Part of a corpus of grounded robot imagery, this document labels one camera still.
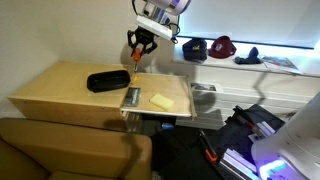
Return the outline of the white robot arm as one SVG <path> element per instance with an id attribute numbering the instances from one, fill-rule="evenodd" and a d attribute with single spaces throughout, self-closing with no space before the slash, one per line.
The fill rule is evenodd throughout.
<path id="1" fill-rule="evenodd" d="M 139 44 L 143 45 L 140 50 L 140 55 L 149 54 L 157 48 L 154 37 L 162 37 L 163 39 L 176 43 L 175 36 L 179 33 L 178 25 L 177 32 L 174 33 L 171 29 L 172 22 L 169 15 L 178 17 L 186 11 L 191 0 L 143 0 L 145 5 L 143 10 L 138 13 L 135 7 L 135 0 L 132 0 L 132 7 L 136 13 L 135 31 L 128 30 L 127 38 L 128 45 L 134 54 L 135 49 Z"/>

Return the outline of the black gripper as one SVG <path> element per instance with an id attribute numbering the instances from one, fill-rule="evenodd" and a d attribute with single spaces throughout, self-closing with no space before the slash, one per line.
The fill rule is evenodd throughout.
<path id="1" fill-rule="evenodd" d="M 149 54 L 158 47 L 157 43 L 154 42 L 154 34 L 141 27 L 138 27 L 135 31 L 128 30 L 127 39 L 128 39 L 128 46 L 132 50 L 135 50 L 138 44 L 142 44 L 143 54 Z"/>

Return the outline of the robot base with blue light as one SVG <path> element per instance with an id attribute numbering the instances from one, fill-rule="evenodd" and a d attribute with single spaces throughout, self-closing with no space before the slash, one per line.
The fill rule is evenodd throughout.
<path id="1" fill-rule="evenodd" d="M 261 180 L 320 180 L 320 93 L 251 154 Z"/>

